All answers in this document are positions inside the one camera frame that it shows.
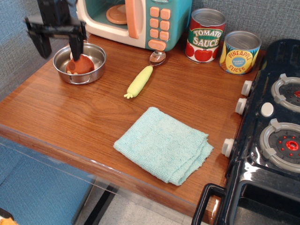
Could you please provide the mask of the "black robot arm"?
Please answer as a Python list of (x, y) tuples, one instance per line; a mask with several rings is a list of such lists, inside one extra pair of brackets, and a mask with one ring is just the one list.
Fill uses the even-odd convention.
[(52, 53), (50, 38), (68, 39), (74, 61), (83, 54), (83, 42), (87, 39), (85, 23), (71, 16), (67, 0), (39, 0), (39, 14), (25, 17), (35, 48), (43, 58)]

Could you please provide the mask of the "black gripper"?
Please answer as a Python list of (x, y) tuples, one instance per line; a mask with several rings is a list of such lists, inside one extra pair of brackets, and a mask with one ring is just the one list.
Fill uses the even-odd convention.
[(83, 40), (87, 39), (85, 22), (70, 16), (62, 25), (49, 25), (43, 22), (39, 14), (25, 17), (24, 22), (28, 35), (41, 57), (47, 59), (52, 53), (49, 38), (62, 38), (69, 39), (73, 60), (79, 60), (83, 53)]

